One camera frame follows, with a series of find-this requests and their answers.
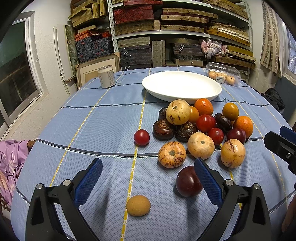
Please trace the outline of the dark brown mangosteen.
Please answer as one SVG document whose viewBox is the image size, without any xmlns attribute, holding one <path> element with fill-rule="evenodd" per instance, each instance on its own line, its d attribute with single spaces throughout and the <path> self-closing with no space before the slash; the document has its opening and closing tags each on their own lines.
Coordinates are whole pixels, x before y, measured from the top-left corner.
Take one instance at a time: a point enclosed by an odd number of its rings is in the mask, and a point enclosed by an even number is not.
<svg viewBox="0 0 296 241">
<path fill-rule="evenodd" d="M 162 119 L 154 123 L 152 134 L 159 140 L 170 140 L 174 136 L 174 129 L 166 119 Z"/>
<path fill-rule="evenodd" d="M 196 126 L 188 121 L 185 124 L 176 126 L 175 137 L 180 142 L 187 142 L 191 135 L 193 135 L 196 132 Z"/>
</svg>

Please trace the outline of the red cherry tomato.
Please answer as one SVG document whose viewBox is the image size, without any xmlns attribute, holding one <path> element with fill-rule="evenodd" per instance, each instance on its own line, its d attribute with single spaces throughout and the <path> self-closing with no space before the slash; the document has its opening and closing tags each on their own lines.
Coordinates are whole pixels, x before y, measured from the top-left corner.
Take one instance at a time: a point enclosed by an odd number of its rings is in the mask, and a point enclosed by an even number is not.
<svg viewBox="0 0 296 241">
<path fill-rule="evenodd" d="M 146 146 L 149 143 L 150 136 L 146 130 L 138 130 L 134 134 L 134 142 L 138 146 Z"/>
</svg>

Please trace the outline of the dark red plum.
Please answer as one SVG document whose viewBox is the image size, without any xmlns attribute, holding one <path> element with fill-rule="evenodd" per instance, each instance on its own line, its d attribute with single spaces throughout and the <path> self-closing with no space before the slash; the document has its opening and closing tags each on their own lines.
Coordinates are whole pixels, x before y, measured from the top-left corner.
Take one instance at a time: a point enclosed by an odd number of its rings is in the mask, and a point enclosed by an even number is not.
<svg viewBox="0 0 296 241">
<path fill-rule="evenodd" d="M 183 197 L 193 197 L 201 193 L 203 186 L 194 170 L 194 166 L 187 166 L 178 173 L 176 189 Z"/>
</svg>

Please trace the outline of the pepino melon top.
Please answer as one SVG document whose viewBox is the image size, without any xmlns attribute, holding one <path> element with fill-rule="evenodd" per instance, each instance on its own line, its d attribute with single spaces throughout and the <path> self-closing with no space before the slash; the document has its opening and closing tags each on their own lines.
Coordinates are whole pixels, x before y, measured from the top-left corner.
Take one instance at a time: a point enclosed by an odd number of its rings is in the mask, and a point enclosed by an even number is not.
<svg viewBox="0 0 296 241">
<path fill-rule="evenodd" d="M 172 125 L 178 126 L 185 124 L 191 114 L 188 102 L 182 99 L 172 101 L 166 110 L 166 119 Z"/>
</svg>

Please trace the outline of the striped pepino melon front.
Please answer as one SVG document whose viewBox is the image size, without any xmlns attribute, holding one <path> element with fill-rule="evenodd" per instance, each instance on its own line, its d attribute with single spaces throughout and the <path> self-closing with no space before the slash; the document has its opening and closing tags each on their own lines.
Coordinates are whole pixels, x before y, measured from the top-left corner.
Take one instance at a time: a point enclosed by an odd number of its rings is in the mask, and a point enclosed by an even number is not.
<svg viewBox="0 0 296 241">
<path fill-rule="evenodd" d="M 158 152 L 158 162 L 165 168 L 181 166 L 186 159 L 186 149 L 180 142 L 168 142 Z"/>
</svg>

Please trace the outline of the orange mandarin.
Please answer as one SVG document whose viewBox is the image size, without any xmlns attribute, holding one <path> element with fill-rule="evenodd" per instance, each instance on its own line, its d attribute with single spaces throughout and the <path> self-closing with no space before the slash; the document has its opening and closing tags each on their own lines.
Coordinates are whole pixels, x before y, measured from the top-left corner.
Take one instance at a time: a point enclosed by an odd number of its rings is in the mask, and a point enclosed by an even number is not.
<svg viewBox="0 0 296 241">
<path fill-rule="evenodd" d="M 246 138 L 249 138 L 253 133 L 253 122 L 248 116 L 239 116 L 234 121 L 233 127 L 244 130 Z"/>
<path fill-rule="evenodd" d="M 199 115 L 212 115 L 214 112 L 212 103 L 206 98 L 198 99 L 195 102 L 194 107 L 198 110 Z"/>
</svg>

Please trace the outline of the hanging patterned curtain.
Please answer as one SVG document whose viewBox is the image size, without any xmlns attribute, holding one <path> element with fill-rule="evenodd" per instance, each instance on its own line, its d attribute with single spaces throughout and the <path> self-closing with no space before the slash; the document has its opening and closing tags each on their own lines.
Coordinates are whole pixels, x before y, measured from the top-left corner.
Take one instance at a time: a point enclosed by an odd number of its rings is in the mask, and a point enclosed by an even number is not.
<svg viewBox="0 0 296 241">
<path fill-rule="evenodd" d="M 263 42 L 260 64 L 281 78 L 278 20 L 275 11 L 264 1 L 262 1 L 262 11 Z"/>
</svg>

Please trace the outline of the pale pepino melon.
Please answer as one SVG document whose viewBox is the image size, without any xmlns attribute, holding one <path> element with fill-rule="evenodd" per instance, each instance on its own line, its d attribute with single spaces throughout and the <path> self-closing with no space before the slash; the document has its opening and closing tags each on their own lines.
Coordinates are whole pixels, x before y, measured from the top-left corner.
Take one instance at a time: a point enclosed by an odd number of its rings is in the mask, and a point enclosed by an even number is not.
<svg viewBox="0 0 296 241">
<path fill-rule="evenodd" d="M 213 140 L 201 132 L 191 135 L 187 143 L 190 154 L 195 158 L 208 159 L 215 150 Z"/>
</svg>

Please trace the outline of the red tomato small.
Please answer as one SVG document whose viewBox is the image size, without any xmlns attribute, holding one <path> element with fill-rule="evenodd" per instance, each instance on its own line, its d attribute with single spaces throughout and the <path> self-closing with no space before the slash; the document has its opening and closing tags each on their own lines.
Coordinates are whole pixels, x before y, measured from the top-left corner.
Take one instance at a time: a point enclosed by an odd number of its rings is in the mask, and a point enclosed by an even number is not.
<svg viewBox="0 0 296 241">
<path fill-rule="evenodd" d="M 216 146 L 220 145 L 224 140 L 224 133 L 219 128 L 212 128 L 207 135 L 213 140 Z"/>
</svg>

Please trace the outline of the purple cloth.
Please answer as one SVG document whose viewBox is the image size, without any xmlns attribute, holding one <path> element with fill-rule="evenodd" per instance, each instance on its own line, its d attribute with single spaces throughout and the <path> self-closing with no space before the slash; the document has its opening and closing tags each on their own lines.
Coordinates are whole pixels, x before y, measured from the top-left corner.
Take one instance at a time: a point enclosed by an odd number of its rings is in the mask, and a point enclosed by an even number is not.
<svg viewBox="0 0 296 241">
<path fill-rule="evenodd" d="M 1 141 L 1 195 L 11 206 L 16 182 L 28 157 L 29 140 Z"/>
</svg>

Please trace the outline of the dark mangosteen back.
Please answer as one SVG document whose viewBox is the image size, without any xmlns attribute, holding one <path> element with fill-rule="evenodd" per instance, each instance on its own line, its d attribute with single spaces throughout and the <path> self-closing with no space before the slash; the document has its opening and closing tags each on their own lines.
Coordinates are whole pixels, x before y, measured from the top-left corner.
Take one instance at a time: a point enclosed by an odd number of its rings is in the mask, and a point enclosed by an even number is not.
<svg viewBox="0 0 296 241">
<path fill-rule="evenodd" d="M 165 120 L 166 119 L 166 111 L 167 111 L 167 108 L 161 108 L 159 110 L 159 120 Z"/>
</svg>

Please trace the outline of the small tan round fruit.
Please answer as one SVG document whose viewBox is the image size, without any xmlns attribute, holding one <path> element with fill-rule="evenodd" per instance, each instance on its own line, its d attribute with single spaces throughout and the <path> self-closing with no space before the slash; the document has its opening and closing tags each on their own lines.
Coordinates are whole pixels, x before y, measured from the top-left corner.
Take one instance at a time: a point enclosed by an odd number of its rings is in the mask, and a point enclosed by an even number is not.
<svg viewBox="0 0 296 241">
<path fill-rule="evenodd" d="M 136 195 L 131 197 L 127 204 L 126 210 L 131 216 L 140 217 L 149 213 L 151 203 L 147 197 L 143 195 Z"/>
</svg>

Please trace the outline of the yellow-orange persimmon tomato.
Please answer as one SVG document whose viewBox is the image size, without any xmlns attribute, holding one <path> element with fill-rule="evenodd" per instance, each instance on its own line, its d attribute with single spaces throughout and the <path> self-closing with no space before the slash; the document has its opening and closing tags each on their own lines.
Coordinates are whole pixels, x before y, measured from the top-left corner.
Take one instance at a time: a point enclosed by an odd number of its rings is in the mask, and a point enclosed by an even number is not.
<svg viewBox="0 0 296 241">
<path fill-rule="evenodd" d="M 224 105 L 222 114 L 230 121 L 235 121 L 239 117 L 239 109 L 236 104 L 229 102 Z"/>
</svg>

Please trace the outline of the black bag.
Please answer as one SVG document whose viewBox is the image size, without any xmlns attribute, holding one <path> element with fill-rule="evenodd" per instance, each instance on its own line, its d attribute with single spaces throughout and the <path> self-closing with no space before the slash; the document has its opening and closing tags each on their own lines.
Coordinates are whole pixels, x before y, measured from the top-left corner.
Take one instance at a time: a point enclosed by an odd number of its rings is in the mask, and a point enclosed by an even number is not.
<svg viewBox="0 0 296 241">
<path fill-rule="evenodd" d="M 264 97 L 279 113 L 283 113 L 285 110 L 285 104 L 274 88 L 269 88 L 266 92 L 261 93 L 261 96 Z"/>
</svg>

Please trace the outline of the orange mandarin back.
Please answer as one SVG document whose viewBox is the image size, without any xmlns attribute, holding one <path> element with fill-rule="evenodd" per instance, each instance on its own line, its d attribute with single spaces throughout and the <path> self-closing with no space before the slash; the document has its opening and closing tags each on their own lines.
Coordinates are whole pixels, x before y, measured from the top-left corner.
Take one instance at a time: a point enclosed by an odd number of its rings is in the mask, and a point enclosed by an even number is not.
<svg viewBox="0 0 296 241">
<path fill-rule="evenodd" d="M 195 102 L 194 107 L 198 110 L 199 115 L 212 115 L 214 112 L 212 103 L 206 98 L 198 99 Z"/>
</svg>

